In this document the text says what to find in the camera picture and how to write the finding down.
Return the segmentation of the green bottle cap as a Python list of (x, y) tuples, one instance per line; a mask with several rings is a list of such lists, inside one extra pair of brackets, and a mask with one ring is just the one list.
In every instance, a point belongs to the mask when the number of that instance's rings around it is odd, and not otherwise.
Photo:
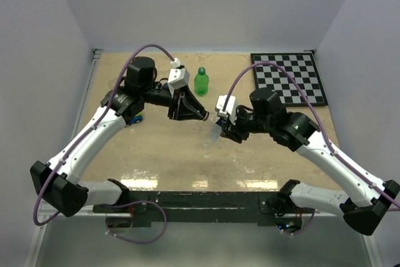
[(204, 67), (200, 67), (200, 68), (198, 69), (198, 73), (199, 73), (199, 74), (205, 74), (205, 73), (206, 73), (205, 68), (204, 68)]

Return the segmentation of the clear Pepsi bottle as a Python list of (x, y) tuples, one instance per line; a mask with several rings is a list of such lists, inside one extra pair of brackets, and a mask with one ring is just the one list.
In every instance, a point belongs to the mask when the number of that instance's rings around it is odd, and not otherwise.
[(211, 122), (210, 140), (216, 142), (221, 136), (223, 127), (226, 124), (226, 120), (220, 117), (218, 113), (214, 113), (209, 120)]

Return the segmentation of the black bottle cap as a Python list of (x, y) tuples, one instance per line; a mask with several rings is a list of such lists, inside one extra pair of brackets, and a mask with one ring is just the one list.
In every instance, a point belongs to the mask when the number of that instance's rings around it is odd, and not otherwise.
[(202, 120), (206, 121), (208, 119), (208, 117), (209, 117), (209, 112), (207, 111), (207, 112), (205, 112), (204, 117), (203, 117)]

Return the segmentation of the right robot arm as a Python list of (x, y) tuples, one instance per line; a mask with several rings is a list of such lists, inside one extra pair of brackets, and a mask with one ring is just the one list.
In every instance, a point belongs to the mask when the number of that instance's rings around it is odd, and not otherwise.
[(371, 236), (399, 194), (399, 184), (369, 173), (331, 140), (307, 115), (286, 110), (277, 93), (269, 88), (253, 91), (251, 108), (234, 96), (219, 96), (216, 112), (221, 136), (237, 143), (250, 134), (266, 133), (277, 144), (306, 158), (335, 181), (341, 190), (318, 188), (289, 180), (271, 202), (278, 213), (296, 208), (315, 209), (338, 216), (356, 232)]

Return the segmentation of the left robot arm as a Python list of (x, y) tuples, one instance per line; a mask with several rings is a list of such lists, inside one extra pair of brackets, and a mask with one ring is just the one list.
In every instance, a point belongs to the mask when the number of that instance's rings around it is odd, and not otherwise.
[(128, 208), (128, 189), (118, 181), (83, 184), (81, 178), (98, 152), (132, 123), (147, 103), (166, 107), (170, 120), (207, 120), (208, 111), (189, 89), (189, 72), (177, 59), (171, 64), (167, 85), (163, 86), (156, 82), (153, 59), (136, 57), (128, 63), (117, 89), (107, 93), (81, 132), (47, 163), (36, 161), (31, 166), (34, 189), (40, 199), (66, 217), (87, 205), (106, 204), (115, 212)]

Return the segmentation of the green plastic bottle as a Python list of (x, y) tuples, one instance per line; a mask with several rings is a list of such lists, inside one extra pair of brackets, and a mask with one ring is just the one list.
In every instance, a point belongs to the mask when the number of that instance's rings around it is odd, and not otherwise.
[(207, 73), (199, 74), (194, 78), (194, 90), (198, 96), (205, 96), (208, 93), (209, 76)]

